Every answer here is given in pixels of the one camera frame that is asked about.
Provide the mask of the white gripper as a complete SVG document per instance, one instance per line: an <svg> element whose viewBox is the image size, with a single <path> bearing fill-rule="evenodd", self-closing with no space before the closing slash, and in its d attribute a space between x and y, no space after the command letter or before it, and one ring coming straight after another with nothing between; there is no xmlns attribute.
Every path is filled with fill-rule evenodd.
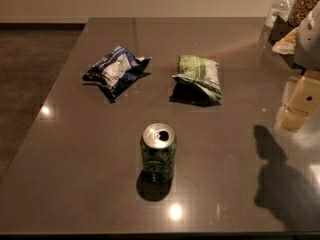
<svg viewBox="0 0 320 240"><path fill-rule="evenodd" d="M301 22L294 48L294 61L309 70L320 70L320 2ZM290 77L277 114L277 126L297 132L320 108L320 80Z"/></svg>

